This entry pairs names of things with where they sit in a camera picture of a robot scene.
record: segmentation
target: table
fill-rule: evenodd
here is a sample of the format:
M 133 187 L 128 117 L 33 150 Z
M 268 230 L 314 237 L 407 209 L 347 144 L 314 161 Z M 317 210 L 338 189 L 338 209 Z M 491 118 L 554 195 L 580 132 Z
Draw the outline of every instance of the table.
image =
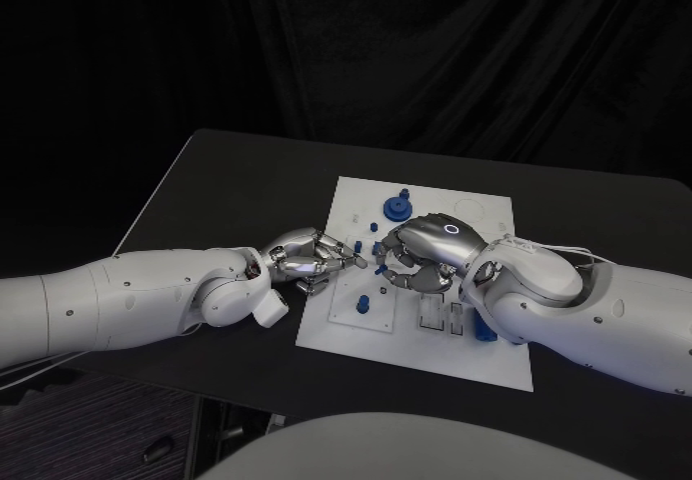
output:
M 118 252 L 260 248 L 283 231 L 321 228 L 338 175 L 508 196 L 523 238 L 692 276 L 692 194 L 673 180 L 211 130 L 191 136 Z M 387 411 L 464 421 L 637 478 L 692 476 L 690 398 L 612 379 L 540 345 L 534 393 L 298 348 L 304 298 L 289 285 L 279 291 L 291 311 L 270 329 L 247 319 L 70 365 L 299 418 Z

